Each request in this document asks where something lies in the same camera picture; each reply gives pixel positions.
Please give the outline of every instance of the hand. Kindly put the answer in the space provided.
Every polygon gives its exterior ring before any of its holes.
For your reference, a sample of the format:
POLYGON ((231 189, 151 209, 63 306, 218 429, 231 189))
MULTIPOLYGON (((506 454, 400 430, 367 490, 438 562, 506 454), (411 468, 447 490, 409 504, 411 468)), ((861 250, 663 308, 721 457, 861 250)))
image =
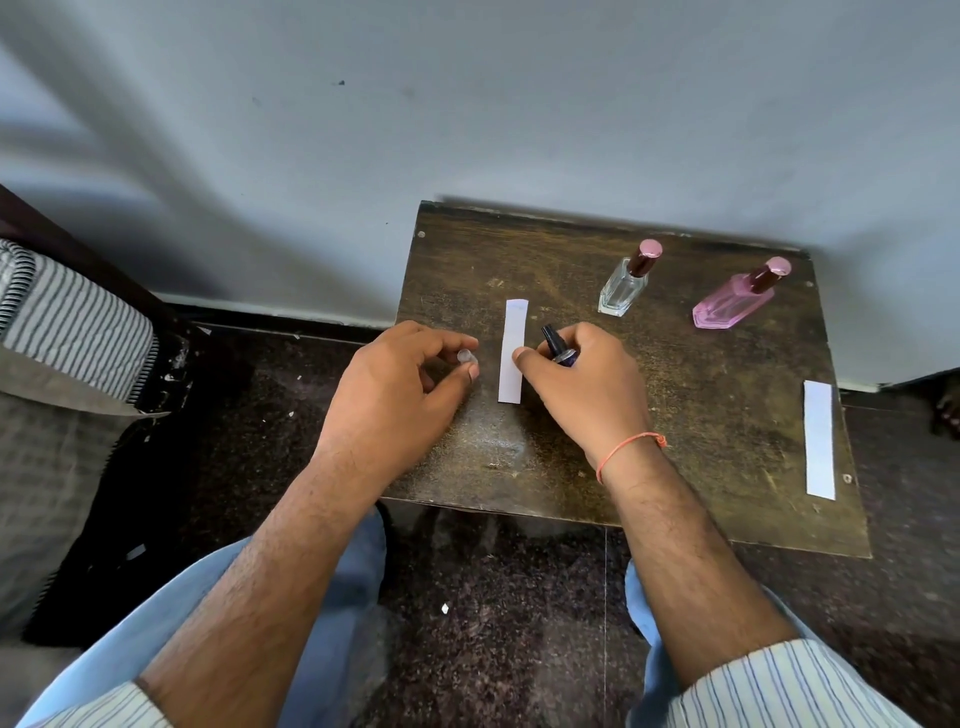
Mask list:
POLYGON ((559 334, 580 351, 572 368, 552 362, 545 341, 536 351, 517 349, 514 362, 596 468, 617 445, 651 428, 646 385, 620 340, 600 327, 581 323, 559 334))
POLYGON ((423 364, 435 356, 457 364, 458 350, 478 346, 472 336, 413 321, 388 328, 353 355, 326 413, 314 461, 355 476, 372 504, 440 439, 480 376, 480 368, 467 363, 437 384, 423 364))

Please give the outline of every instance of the striped shirt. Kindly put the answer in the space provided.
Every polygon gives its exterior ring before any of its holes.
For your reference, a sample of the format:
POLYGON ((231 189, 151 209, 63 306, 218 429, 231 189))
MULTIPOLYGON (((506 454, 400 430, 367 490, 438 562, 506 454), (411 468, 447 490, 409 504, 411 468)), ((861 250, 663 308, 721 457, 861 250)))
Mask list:
MULTIPOLYGON (((47 728, 170 728, 150 698, 125 683, 57 713, 47 728)), ((833 650, 815 640, 774 644, 718 667, 674 698, 668 728, 891 728, 915 726, 833 650)))

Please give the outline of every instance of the white paper strip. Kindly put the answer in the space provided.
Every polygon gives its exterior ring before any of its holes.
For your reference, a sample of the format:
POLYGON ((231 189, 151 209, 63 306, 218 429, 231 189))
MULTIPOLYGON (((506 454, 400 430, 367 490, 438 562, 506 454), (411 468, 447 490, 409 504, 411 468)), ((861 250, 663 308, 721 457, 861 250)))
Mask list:
POLYGON ((503 320, 503 345, 500 349, 500 392, 498 401, 520 404, 520 383, 523 375, 514 364, 511 354, 523 346, 527 329, 526 299, 507 301, 507 316, 503 320))
POLYGON ((806 493, 836 500, 833 482, 833 387, 804 382, 806 493))

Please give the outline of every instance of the small table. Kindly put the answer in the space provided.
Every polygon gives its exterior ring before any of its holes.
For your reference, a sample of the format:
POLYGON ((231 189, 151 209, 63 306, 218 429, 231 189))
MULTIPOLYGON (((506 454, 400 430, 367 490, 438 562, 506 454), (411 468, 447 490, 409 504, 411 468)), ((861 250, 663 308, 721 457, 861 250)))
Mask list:
POLYGON ((809 255, 700 233, 565 222, 422 203, 397 319, 480 340, 481 376, 453 426, 387 497, 477 511, 619 525, 583 452, 524 382, 497 401, 507 299, 530 302, 540 327, 589 321, 618 336, 647 376, 667 454, 735 541, 869 557, 863 505, 839 399, 836 501, 808 496, 804 380, 835 384, 809 255), (623 318, 597 312, 613 267, 645 237, 663 244, 647 289, 623 318), (793 273, 775 298, 729 330, 690 311, 735 273, 771 255, 793 273))

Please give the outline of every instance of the orange thread bracelet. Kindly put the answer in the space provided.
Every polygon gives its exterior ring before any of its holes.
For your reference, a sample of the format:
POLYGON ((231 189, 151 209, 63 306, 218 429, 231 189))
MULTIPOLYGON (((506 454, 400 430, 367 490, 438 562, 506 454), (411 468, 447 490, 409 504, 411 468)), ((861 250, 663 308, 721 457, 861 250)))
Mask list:
POLYGON ((660 449, 663 449, 666 447, 666 438, 663 437, 663 435, 661 435, 659 432, 641 432, 640 434, 634 435, 633 437, 628 437, 618 446, 613 448, 610 451, 610 454, 607 455, 607 457, 605 457, 603 460, 601 460, 600 465, 597 466, 597 482, 600 483, 600 485, 603 485, 603 480, 600 479, 600 473, 603 471, 603 467, 610 461, 610 459, 614 455, 617 454, 617 451, 620 450, 620 448, 622 448, 625 445, 630 445, 634 440, 639 440, 641 437, 652 437, 657 442, 657 445, 660 446, 660 449))

